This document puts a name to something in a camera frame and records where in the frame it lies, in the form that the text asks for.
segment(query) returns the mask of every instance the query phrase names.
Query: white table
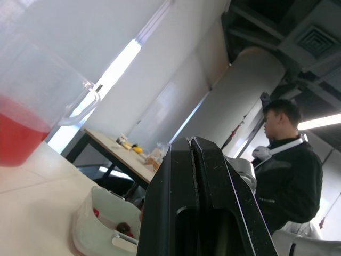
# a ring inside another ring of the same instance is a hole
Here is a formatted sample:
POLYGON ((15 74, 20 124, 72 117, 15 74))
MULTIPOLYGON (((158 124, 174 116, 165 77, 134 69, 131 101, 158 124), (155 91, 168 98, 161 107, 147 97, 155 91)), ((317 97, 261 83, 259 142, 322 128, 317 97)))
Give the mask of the white table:
POLYGON ((93 186, 46 143, 21 167, 0 167, 0 255, 75 255, 71 217, 93 186))
POLYGON ((129 151, 116 143, 116 139, 100 132, 85 129, 85 134, 74 146, 66 159, 73 163, 87 145, 94 147, 111 163, 104 177, 108 177, 115 166, 128 174, 138 185, 147 188, 155 173, 143 165, 145 158, 136 152, 129 151))

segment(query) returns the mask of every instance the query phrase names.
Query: red berry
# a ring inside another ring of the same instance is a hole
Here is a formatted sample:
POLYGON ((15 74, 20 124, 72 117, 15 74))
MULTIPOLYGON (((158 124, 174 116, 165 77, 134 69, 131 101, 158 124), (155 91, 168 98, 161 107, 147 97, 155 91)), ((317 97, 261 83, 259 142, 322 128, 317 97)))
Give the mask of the red berry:
POLYGON ((116 230, 124 234, 125 232, 130 232, 130 226, 127 223, 122 222, 117 225, 116 230))
POLYGON ((100 212, 96 208, 94 208, 94 214, 98 218, 98 216, 100 215, 100 212))
POLYGON ((134 235, 133 235, 133 233, 131 233, 131 232, 124 232, 124 234, 125 234, 126 236, 130 236, 131 238, 134 238, 134 235))

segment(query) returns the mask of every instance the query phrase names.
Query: black jacket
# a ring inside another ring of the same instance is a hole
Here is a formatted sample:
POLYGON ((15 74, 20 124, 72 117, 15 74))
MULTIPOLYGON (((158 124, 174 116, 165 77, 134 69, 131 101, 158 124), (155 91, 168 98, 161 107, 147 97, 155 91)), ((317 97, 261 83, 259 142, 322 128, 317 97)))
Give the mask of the black jacket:
MULTIPOLYGON (((295 139, 274 141, 270 149, 295 139)), ((255 159, 252 164, 261 162, 255 159)), ((307 143, 275 154, 255 169, 256 200, 270 234, 288 221, 305 223, 319 210, 322 189, 322 164, 307 143)))

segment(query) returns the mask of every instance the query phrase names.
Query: pitcher handle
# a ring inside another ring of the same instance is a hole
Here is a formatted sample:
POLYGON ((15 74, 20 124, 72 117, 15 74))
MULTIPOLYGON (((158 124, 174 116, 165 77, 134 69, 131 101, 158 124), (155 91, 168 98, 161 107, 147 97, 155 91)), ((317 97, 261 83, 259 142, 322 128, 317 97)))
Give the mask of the pitcher handle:
POLYGON ((90 93, 95 96, 95 99, 77 116, 63 118, 59 121, 59 126, 70 126, 79 123, 87 114, 89 114, 101 102, 100 95, 92 88, 88 88, 90 93))

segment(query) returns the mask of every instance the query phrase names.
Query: white column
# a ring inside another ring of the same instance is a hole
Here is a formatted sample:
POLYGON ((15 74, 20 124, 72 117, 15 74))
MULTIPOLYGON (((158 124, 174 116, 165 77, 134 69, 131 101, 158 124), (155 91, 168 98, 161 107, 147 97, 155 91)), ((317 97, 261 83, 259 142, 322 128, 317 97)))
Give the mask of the white column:
POLYGON ((219 147, 263 92, 279 84, 285 69, 265 50, 242 51, 177 138, 200 136, 219 147))

